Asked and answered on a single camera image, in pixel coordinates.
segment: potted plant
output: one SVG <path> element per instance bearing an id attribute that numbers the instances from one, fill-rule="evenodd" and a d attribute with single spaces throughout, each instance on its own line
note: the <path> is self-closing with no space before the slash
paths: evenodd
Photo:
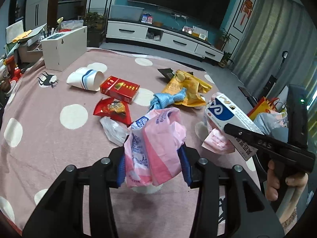
<path id="1" fill-rule="evenodd" d="M 105 16 L 98 12 L 88 12 L 84 15 L 83 20 L 87 28 L 96 28 L 100 30 L 105 21 Z"/>
<path id="2" fill-rule="evenodd" d="M 106 16 L 98 12 L 88 12 L 82 19 L 87 26 L 87 46 L 99 47 L 106 31 Z"/>
<path id="3" fill-rule="evenodd" d="M 215 44 L 215 48 L 221 50 L 223 45 L 231 41 L 230 34 L 224 28 L 221 28 L 218 33 L 218 40 Z"/>
<path id="4" fill-rule="evenodd" d="M 223 54 L 223 57 L 222 57 L 221 61 L 218 63 L 218 65 L 221 68 L 224 68 L 228 64 L 228 61 L 234 63 L 233 60 L 230 59 L 231 55 L 232 55 L 231 53 L 227 53 L 225 51 L 224 54 Z"/>

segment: teal wall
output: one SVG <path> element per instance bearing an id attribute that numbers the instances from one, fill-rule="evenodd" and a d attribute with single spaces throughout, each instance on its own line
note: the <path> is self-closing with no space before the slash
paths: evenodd
<path id="1" fill-rule="evenodd" d="M 230 0 L 227 12 L 226 12 L 224 19 L 222 21 L 222 24 L 221 24 L 221 28 L 224 28 L 226 26 L 226 24 L 229 20 L 229 17 L 231 15 L 231 12 L 233 10 L 233 6 L 234 6 L 235 2 L 236 2 L 236 0 Z M 177 23 L 175 22 L 175 17 L 171 16 L 167 12 L 159 11 L 156 6 L 148 5 L 148 4 L 144 4 L 144 3 L 138 3 L 138 2 L 128 2 L 128 0 L 115 0 L 115 4 L 142 7 L 145 9 L 144 12 L 148 12 L 148 13 L 152 14 L 154 21 L 163 22 L 164 25 L 169 26 L 169 27 L 180 29 L 184 25 L 187 25 L 189 27 L 192 27 L 193 25 L 199 26 L 200 28 L 208 30 L 208 41 L 210 43 L 213 44 L 215 39 L 216 39 L 216 35 L 217 35 L 218 30 L 215 29 L 214 27 L 212 27 L 206 23 L 200 22 L 198 20 L 194 20 L 194 19 L 189 18 L 187 20 L 187 24 L 186 24 L 186 20 L 184 18 L 179 17 L 179 18 L 176 18 L 177 22 L 180 25 L 180 26 L 178 26 Z"/>

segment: blue rope toy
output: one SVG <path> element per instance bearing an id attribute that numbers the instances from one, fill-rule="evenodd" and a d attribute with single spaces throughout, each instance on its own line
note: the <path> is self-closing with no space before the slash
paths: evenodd
<path id="1" fill-rule="evenodd" d="M 180 92 L 175 95 L 168 93 L 156 93 L 154 98 L 150 102 L 150 111 L 152 109 L 163 109 L 168 105 L 174 104 L 175 102 L 182 101 L 185 99 L 186 88 L 183 88 Z"/>

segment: finger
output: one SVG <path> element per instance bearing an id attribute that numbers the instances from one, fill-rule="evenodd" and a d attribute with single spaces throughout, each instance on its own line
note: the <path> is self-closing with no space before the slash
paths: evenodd
<path id="1" fill-rule="evenodd" d="M 274 161 L 273 161 L 273 160 L 270 160 L 270 161 L 268 162 L 267 166 L 268 166 L 270 169 L 274 170 L 274 168 L 275 168 Z"/>
<path id="2" fill-rule="evenodd" d="M 280 181 L 275 176 L 275 173 L 272 169 L 267 170 L 267 183 L 269 186 L 274 187 L 275 189 L 280 188 Z"/>
<path id="3" fill-rule="evenodd" d="M 267 186 L 266 189 L 266 193 L 265 193 L 265 197 L 269 200 L 269 201 L 275 201 L 278 198 L 278 193 L 277 190 L 274 189 L 271 186 Z"/>
<path id="4" fill-rule="evenodd" d="M 293 176 L 287 177 L 285 182 L 288 186 L 304 187 L 308 182 L 308 174 L 302 172 L 296 173 Z"/>

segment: white box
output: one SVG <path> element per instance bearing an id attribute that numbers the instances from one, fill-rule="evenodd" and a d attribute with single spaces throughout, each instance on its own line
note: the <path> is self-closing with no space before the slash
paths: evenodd
<path id="1" fill-rule="evenodd" d="M 235 126 L 263 134 L 261 130 L 252 122 L 252 120 L 237 107 L 226 95 L 218 95 L 213 102 L 208 104 L 205 109 L 205 115 L 223 132 L 224 126 L 231 123 Z M 225 134 L 228 140 L 235 146 L 245 161 L 249 160 L 257 149 L 249 146 L 239 138 Z"/>
<path id="2" fill-rule="evenodd" d="M 43 39 L 42 50 L 47 69 L 65 70 L 87 51 L 87 26 Z"/>

